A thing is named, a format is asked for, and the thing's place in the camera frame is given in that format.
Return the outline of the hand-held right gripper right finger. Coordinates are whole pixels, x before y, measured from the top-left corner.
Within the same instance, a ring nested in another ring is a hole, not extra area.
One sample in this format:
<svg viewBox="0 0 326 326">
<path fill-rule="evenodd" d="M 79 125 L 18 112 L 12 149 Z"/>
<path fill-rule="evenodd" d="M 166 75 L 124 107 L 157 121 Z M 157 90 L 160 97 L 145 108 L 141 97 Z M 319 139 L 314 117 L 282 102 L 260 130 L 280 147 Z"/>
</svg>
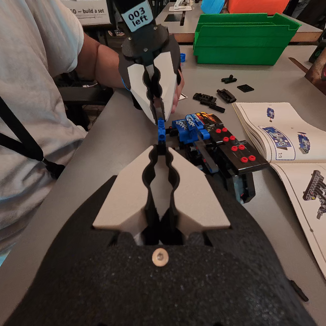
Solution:
<svg viewBox="0 0 326 326">
<path fill-rule="evenodd" d="M 183 242 L 194 232 L 228 229 L 230 221 L 205 173 L 171 147 L 165 158 L 172 191 L 163 216 L 163 242 Z"/>
</svg>

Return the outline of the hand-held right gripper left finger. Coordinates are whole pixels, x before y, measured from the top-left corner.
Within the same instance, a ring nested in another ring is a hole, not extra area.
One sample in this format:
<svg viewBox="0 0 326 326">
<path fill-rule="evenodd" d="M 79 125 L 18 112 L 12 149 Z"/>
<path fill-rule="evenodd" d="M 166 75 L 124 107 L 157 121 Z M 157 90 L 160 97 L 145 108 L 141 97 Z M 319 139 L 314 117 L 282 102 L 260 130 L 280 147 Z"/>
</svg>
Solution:
<svg viewBox="0 0 326 326">
<path fill-rule="evenodd" d="M 157 145 L 151 145 L 120 171 L 92 224 L 95 229 L 132 236 L 157 231 L 159 215 L 150 187 L 157 159 Z"/>
</svg>

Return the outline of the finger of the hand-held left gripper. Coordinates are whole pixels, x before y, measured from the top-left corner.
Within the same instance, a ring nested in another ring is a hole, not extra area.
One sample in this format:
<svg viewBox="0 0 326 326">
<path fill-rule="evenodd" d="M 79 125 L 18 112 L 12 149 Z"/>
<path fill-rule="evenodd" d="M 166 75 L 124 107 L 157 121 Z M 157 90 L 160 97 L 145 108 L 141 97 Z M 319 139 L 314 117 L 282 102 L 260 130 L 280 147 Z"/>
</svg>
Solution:
<svg viewBox="0 0 326 326">
<path fill-rule="evenodd" d="M 153 104 L 153 94 L 150 90 L 147 69 L 142 64 L 134 63 L 128 67 L 128 76 L 132 95 L 149 120 L 157 125 L 157 114 Z"/>
<path fill-rule="evenodd" d="M 165 121 L 168 121 L 177 85 L 177 74 L 174 72 L 171 52 L 160 53 L 153 63 L 154 71 L 158 73 L 159 98 L 163 117 Z"/>
</svg>

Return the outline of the blue printed lego panel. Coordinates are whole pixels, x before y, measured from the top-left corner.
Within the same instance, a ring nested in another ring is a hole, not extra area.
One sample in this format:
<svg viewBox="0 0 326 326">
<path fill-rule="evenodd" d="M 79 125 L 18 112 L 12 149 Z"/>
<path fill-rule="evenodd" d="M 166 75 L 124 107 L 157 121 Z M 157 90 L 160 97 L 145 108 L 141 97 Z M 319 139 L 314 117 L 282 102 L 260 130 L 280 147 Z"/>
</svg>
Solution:
<svg viewBox="0 0 326 326">
<path fill-rule="evenodd" d="M 166 154 L 166 130 L 165 121 L 162 117 L 157 120 L 157 153 L 159 156 Z"/>
</svg>

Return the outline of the lego truck model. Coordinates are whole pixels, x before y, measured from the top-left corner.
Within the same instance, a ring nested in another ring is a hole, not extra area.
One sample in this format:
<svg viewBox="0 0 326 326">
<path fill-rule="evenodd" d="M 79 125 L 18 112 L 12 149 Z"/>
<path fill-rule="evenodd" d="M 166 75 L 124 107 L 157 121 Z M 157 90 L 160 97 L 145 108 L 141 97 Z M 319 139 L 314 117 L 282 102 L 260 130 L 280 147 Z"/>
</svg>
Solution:
<svg viewBox="0 0 326 326">
<path fill-rule="evenodd" d="M 240 204 L 255 197 L 253 173 L 270 164 L 250 143 L 238 140 L 215 114 L 188 114 L 172 121 L 165 134 L 177 137 L 174 150 L 220 181 Z"/>
</svg>

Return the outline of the black LEGO connector pieces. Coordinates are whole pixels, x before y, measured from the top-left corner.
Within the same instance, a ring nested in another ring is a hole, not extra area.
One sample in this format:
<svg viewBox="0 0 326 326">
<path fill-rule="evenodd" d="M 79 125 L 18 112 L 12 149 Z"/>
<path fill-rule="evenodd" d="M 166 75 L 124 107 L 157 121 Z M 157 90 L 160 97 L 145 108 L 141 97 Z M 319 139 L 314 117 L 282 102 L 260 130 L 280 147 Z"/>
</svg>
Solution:
<svg viewBox="0 0 326 326">
<path fill-rule="evenodd" d="M 208 103 L 215 103 L 217 98 L 202 93 L 195 93 L 193 96 L 193 100 L 197 100 L 199 102 L 206 101 Z"/>
</svg>

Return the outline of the short black lego beam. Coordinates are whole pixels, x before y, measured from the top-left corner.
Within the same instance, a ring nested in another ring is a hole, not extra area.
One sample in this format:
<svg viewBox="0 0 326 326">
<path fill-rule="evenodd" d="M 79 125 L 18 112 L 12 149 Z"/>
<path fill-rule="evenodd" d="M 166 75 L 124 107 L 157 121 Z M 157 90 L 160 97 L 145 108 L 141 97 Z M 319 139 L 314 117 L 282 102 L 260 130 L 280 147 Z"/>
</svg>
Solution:
<svg viewBox="0 0 326 326">
<path fill-rule="evenodd" d="M 211 101 L 207 101 L 207 100 L 200 100 L 200 104 L 208 106 L 210 109 L 220 112 L 220 113 L 224 113 L 225 112 L 225 108 L 218 106 L 215 102 L 211 102 Z"/>
</svg>

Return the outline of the lego instruction booklet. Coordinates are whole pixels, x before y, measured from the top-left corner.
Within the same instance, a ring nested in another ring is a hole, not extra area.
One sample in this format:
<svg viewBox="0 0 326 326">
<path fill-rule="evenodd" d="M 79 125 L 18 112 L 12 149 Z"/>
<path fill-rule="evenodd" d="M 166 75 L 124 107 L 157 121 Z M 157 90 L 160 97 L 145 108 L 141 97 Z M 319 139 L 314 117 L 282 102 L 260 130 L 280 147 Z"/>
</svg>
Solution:
<svg viewBox="0 0 326 326">
<path fill-rule="evenodd" d="M 326 133 L 289 103 L 232 104 L 259 153 L 281 179 L 326 277 Z"/>
</svg>

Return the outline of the person's left hand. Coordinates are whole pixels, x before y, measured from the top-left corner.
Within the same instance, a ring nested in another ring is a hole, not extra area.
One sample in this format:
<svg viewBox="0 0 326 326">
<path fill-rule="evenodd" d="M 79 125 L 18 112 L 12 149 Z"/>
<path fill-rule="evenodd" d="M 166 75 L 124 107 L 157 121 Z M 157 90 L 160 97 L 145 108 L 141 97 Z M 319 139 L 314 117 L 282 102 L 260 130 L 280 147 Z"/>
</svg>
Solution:
<svg viewBox="0 0 326 326">
<path fill-rule="evenodd" d="M 180 68 L 178 69 L 178 73 L 179 73 L 181 79 L 180 79 L 180 83 L 177 84 L 177 86 L 176 86 L 176 90 L 175 90 L 175 94 L 174 94 L 174 98 L 173 98 L 173 106 L 172 106 L 171 114 L 174 114 L 175 111 L 176 111 L 181 92 L 182 92 L 182 90 L 184 88 L 184 85 L 185 85 L 185 80 L 184 80 L 184 77 L 183 77 L 183 74 L 182 74 Z"/>
</svg>

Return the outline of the white tripod stand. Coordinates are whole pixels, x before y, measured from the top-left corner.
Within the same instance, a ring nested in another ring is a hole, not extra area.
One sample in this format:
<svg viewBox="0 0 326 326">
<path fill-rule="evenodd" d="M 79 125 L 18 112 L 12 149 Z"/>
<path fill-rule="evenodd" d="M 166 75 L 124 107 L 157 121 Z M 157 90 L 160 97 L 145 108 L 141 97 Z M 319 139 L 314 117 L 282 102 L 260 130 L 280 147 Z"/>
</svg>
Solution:
<svg viewBox="0 0 326 326">
<path fill-rule="evenodd" d="M 192 11 L 190 0 L 177 0 L 173 6 L 169 7 L 169 12 Z"/>
</svg>

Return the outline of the black and white tag sign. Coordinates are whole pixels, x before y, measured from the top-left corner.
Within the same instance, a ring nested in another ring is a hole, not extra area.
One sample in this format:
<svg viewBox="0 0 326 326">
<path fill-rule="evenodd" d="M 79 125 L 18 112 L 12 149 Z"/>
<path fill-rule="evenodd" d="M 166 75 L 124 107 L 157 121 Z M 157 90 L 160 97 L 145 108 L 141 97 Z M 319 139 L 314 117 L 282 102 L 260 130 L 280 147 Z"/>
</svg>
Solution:
<svg viewBox="0 0 326 326">
<path fill-rule="evenodd" d="M 110 24 L 106 0 L 62 0 L 61 1 L 78 18 L 82 26 Z"/>
</svg>

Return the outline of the light blue bag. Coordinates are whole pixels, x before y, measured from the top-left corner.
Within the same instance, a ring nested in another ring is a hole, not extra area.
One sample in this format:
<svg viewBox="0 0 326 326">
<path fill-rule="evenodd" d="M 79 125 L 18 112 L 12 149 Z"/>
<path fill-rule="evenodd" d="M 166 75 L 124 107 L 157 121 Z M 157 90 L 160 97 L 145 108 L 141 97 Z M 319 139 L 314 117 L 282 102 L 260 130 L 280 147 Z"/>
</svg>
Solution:
<svg viewBox="0 0 326 326">
<path fill-rule="evenodd" d="M 201 10 L 204 14 L 220 14 L 225 0 L 202 0 Z"/>
</svg>

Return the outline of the green storage bin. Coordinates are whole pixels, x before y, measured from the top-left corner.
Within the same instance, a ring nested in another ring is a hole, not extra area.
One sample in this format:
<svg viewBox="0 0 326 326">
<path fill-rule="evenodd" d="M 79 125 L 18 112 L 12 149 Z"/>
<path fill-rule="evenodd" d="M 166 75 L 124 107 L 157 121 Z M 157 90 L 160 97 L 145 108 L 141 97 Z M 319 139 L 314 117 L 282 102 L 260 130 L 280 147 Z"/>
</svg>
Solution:
<svg viewBox="0 0 326 326">
<path fill-rule="evenodd" d="M 193 42 L 199 64 L 274 65 L 302 24 L 281 14 L 202 14 Z"/>
</svg>

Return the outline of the orange plastic bin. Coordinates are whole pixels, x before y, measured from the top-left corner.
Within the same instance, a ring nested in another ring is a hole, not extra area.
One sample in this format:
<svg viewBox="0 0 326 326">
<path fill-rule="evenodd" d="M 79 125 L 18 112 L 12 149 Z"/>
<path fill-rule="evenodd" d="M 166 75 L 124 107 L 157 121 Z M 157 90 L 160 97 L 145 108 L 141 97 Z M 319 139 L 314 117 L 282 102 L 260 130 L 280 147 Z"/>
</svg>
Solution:
<svg viewBox="0 0 326 326">
<path fill-rule="evenodd" d="M 228 0 L 227 10 L 230 14 L 238 13 L 266 13 L 273 16 L 282 14 L 289 0 Z"/>
</svg>

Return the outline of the black lego bracket piece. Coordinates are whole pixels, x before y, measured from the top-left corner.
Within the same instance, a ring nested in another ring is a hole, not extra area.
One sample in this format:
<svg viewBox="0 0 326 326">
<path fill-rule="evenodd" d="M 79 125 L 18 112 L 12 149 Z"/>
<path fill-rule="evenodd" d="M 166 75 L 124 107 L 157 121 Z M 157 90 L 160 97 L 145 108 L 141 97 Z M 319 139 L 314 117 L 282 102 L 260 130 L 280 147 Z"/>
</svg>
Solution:
<svg viewBox="0 0 326 326">
<path fill-rule="evenodd" d="M 227 89 L 217 90 L 217 95 L 226 103 L 231 104 L 236 102 L 235 96 L 229 92 Z"/>
</svg>

